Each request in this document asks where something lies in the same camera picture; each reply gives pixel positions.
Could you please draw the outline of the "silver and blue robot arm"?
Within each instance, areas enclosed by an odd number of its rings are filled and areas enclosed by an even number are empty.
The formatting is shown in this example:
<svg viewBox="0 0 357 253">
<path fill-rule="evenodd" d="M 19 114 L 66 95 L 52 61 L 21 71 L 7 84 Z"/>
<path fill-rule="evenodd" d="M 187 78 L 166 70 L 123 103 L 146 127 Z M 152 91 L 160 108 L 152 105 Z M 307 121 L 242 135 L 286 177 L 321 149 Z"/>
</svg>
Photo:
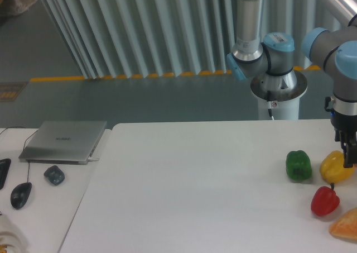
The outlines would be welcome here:
<svg viewBox="0 0 357 253">
<path fill-rule="evenodd" d="M 356 0 L 320 0 L 344 28 L 331 32 L 311 30 L 302 51 L 334 82 L 333 95 L 326 97 L 335 141 L 344 154 L 344 167 L 356 164 Z M 307 80 L 293 71 L 293 38 L 281 32 L 260 36 L 264 0 L 237 0 L 239 15 L 236 41 L 226 62 L 238 79 L 252 77 L 251 91 L 262 101 L 259 115 L 274 119 L 275 103 L 285 104 L 306 92 Z"/>
</svg>

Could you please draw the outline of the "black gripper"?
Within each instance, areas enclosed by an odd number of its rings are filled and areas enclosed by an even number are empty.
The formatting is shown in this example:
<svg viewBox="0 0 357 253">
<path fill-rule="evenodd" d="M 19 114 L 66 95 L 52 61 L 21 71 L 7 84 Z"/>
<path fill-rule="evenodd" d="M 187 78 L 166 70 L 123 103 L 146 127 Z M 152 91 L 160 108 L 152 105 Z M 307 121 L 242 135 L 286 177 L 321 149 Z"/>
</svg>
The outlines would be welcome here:
<svg viewBox="0 0 357 253">
<path fill-rule="evenodd" d="M 344 153 L 344 168 L 356 164 L 356 102 L 344 102 L 336 96 L 325 97 L 324 109 L 331 115 L 335 141 Z"/>
</svg>

